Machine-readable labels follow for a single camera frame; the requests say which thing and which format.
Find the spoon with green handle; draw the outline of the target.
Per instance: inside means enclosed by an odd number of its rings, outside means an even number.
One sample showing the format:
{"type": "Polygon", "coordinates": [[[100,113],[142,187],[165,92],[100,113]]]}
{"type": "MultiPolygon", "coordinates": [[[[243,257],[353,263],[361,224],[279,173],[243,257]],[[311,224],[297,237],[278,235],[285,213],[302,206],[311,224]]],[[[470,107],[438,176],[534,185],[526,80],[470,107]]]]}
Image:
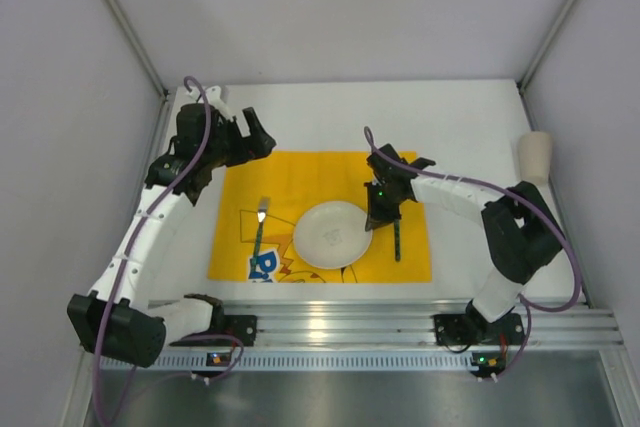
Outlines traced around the spoon with green handle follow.
{"type": "Polygon", "coordinates": [[[393,233],[394,233],[394,259],[395,262],[400,262],[402,259],[401,252],[401,219],[395,219],[393,222],[393,233]]]}

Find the cream round plate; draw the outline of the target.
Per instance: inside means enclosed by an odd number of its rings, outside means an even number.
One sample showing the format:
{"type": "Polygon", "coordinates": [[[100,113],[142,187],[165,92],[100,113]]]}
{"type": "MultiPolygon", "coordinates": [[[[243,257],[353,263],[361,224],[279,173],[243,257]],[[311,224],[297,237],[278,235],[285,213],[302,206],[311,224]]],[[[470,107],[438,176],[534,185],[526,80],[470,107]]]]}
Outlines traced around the cream round plate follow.
{"type": "Polygon", "coordinates": [[[296,222],[293,247],[312,267],[334,270],[358,261],[373,234],[365,229],[367,214],[346,201],[329,201],[307,210],[296,222]]]}

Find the fork with green handle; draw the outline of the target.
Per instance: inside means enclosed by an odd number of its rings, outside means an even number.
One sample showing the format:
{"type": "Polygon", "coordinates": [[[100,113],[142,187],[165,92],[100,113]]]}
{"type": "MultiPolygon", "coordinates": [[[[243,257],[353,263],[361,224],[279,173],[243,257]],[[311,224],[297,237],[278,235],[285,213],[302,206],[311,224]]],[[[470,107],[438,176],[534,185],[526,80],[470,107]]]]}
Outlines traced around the fork with green handle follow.
{"type": "Polygon", "coordinates": [[[268,212],[269,206],[270,206],[270,198],[262,197],[259,201],[259,205],[256,212],[258,226],[256,230],[254,247],[253,247],[251,263],[250,263],[252,269],[255,269],[257,267],[258,257],[260,253],[261,242],[262,242],[262,236],[264,231],[264,223],[267,218],[267,212],[268,212]]]}

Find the beige paper cup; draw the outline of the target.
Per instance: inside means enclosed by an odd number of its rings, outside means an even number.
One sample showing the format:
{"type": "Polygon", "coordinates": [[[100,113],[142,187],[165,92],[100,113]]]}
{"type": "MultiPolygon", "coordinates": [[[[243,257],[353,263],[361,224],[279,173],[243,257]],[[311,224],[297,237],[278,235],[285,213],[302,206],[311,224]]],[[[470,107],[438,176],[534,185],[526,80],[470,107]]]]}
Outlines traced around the beige paper cup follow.
{"type": "Polygon", "coordinates": [[[522,135],[517,144],[519,174],[522,180],[537,186],[548,183],[553,142],[547,132],[532,131],[522,135]]]}

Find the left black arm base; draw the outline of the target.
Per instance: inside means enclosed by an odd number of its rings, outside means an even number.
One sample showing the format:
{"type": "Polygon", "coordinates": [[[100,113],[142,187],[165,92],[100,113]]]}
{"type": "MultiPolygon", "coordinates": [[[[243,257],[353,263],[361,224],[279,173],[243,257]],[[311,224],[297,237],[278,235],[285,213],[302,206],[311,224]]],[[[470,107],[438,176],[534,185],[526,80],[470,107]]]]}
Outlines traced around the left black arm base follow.
{"type": "Polygon", "coordinates": [[[170,343],[172,347],[225,346],[229,340],[222,335],[233,336],[245,347],[252,347],[257,335],[258,318],[255,315],[225,314],[222,320],[205,331],[189,334],[170,343]]]}

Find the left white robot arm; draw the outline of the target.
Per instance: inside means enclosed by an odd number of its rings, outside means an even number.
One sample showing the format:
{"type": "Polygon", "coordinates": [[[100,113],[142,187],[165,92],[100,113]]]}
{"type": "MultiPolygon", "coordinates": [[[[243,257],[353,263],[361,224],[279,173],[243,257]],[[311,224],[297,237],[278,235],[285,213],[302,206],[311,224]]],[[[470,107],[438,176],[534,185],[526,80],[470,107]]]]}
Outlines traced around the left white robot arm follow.
{"type": "Polygon", "coordinates": [[[193,210],[212,172],[269,156],[276,141],[255,110],[242,114],[242,135],[220,102],[186,104],[176,117],[168,150],[149,167],[140,202],[116,254],[88,294],[75,294],[67,315],[81,346],[97,356],[136,367],[151,366],[167,345],[191,335],[219,334],[220,300],[187,294],[152,308],[150,292],[170,243],[193,210]]]}

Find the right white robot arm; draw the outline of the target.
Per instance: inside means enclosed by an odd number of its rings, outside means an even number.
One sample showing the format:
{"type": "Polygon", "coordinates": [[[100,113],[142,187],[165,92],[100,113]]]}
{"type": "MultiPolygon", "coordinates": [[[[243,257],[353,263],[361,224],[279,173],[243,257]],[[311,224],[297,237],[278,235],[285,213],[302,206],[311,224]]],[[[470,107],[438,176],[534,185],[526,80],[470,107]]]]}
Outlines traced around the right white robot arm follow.
{"type": "Polygon", "coordinates": [[[469,302],[469,317],[486,323],[500,320],[537,271],[563,249],[557,222],[538,188],[529,182],[495,191],[428,173],[433,161],[420,157],[409,162],[389,144],[371,153],[367,164],[373,174],[365,184],[367,231],[399,222],[400,206],[406,201],[439,206],[482,228],[493,270],[469,302]]]}

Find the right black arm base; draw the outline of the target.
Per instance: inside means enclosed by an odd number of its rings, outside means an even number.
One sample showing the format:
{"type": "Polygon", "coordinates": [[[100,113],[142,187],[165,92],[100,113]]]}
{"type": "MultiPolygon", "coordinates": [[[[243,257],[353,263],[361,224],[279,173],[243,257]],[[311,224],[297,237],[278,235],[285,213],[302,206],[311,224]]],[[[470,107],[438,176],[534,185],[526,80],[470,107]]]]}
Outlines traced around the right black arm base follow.
{"type": "Polygon", "coordinates": [[[436,344],[447,348],[499,346],[502,341],[520,345],[525,337],[522,317],[514,308],[489,322],[469,302],[463,312],[434,315],[433,323],[436,344]]]}

